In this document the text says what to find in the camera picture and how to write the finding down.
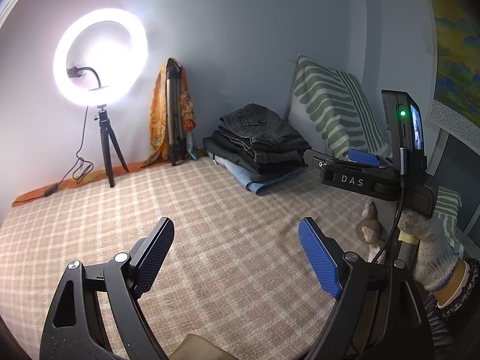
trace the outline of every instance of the yellow tape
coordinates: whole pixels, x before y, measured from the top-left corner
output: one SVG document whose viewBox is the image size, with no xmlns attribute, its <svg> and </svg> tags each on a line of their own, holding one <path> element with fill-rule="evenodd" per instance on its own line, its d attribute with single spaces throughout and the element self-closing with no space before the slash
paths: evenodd
<svg viewBox="0 0 480 360">
<path fill-rule="evenodd" d="M 420 238 L 416 237 L 415 235 L 404 233 L 402 231 L 400 231 L 398 240 L 409 243 L 409 244 L 413 244 L 413 245 L 417 245 L 420 242 Z"/>
</svg>

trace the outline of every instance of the gloved hand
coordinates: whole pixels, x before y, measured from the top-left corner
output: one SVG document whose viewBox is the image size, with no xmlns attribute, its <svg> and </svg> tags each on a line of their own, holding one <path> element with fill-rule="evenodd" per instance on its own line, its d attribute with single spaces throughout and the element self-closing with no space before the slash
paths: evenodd
<svg viewBox="0 0 480 360">
<path fill-rule="evenodd" d="M 373 259 L 384 242 L 376 212 L 374 202 L 369 200 L 362 212 L 364 219 L 357 225 L 358 237 L 362 242 L 370 245 L 369 261 Z M 427 219 L 412 210 L 405 209 L 400 217 L 398 228 L 420 238 L 417 263 L 413 272 L 415 280 L 422 283 L 427 291 L 441 289 L 452 275 L 458 257 L 448 245 L 440 220 Z"/>
</svg>

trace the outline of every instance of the pillow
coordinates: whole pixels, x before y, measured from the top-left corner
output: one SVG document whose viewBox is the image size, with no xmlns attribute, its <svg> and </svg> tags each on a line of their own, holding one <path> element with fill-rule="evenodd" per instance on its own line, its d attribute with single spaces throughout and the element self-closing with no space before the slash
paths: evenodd
<svg viewBox="0 0 480 360">
<path fill-rule="evenodd" d="M 437 204 L 433 216 L 440 219 L 443 223 L 443 230 L 448 243 L 453 249 L 453 252 L 460 258 L 463 257 L 463 245 L 458 240 L 455 230 L 457 229 L 458 210 L 462 206 L 460 194 L 447 188 L 438 187 Z"/>
<path fill-rule="evenodd" d="M 293 78 L 289 123 L 314 150 L 342 160 L 350 149 L 382 156 L 390 149 L 358 80 L 303 55 Z"/>
</svg>

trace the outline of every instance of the ring light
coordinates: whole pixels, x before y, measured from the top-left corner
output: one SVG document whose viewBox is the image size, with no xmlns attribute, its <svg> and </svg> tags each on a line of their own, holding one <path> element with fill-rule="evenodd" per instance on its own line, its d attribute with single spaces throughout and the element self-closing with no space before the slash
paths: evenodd
<svg viewBox="0 0 480 360">
<path fill-rule="evenodd" d="M 119 23 L 131 37 L 131 59 L 125 64 L 121 76 L 114 85 L 98 91 L 86 91 L 78 88 L 67 75 L 67 56 L 75 39 L 88 27 L 113 21 Z M 53 59 L 53 75 L 60 92 L 69 100 L 80 105 L 109 104 L 122 97 L 140 75 L 147 57 L 147 37 L 142 23 L 131 13 L 121 9 L 99 9 L 90 12 L 73 23 L 58 43 Z"/>
</svg>

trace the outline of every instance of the black mini tripod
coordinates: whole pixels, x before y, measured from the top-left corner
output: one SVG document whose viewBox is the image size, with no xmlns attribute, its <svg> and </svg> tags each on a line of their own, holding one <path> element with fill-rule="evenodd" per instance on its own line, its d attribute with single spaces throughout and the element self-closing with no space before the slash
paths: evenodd
<svg viewBox="0 0 480 360">
<path fill-rule="evenodd" d="M 110 157 L 109 138 L 112 140 L 113 147 L 117 152 L 118 159 L 120 159 L 123 169 L 125 169 L 127 172 L 130 172 L 130 171 L 128 170 L 125 160 L 123 159 L 122 151 L 120 150 L 117 137 L 115 136 L 113 128 L 110 124 L 110 119 L 107 115 L 107 110 L 105 109 L 106 106 L 107 106 L 106 104 L 97 105 L 97 108 L 99 108 L 100 111 L 98 112 L 98 115 L 94 117 L 94 119 L 98 120 L 99 121 L 98 123 L 100 124 L 100 138 L 102 141 L 102 153 L 103 153 L 103 161 L 105 163 L 105 172 L 109 178 L 110 188 L 113 188 L 115 186 L 115 180 L 113 178 L 113 168 L 112 168 L 112 159 Z"/>
</svg>

